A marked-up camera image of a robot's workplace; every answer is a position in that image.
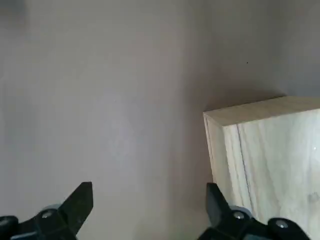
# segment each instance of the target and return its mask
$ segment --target gray wall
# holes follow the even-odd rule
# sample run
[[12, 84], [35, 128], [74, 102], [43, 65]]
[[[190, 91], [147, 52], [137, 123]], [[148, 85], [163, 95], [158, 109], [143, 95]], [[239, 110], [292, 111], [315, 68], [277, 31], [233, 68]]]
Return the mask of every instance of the gray wall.
[[316, 96], [319, 23], [311, 0], [2, 0], [1, 214], [90, 180], [79, 239], [194, 239], [202, 111]]

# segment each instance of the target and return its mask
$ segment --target wooden block top face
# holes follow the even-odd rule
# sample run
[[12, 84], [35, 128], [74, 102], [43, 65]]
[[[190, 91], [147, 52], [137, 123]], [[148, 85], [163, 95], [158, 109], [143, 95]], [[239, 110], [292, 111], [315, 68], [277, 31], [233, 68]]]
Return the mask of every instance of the wooden block top face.
[[241, 123], [237, 129], [255, 217], [265, 223], [272, 217], [291, 219], [317, 239], [320, 110]]
[[205, 112], [221, 126], [267, 119], [320, 108], [320, 98], [284, 96]]

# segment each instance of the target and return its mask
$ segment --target light wood block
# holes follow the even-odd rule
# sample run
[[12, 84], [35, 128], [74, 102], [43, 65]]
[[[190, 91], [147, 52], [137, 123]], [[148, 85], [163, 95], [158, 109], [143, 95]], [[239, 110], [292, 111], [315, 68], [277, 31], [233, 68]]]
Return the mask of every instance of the light wood block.
[[320, 98], [280, 97], [204, 113], [213, 181], [261, 222], [320, 236]]

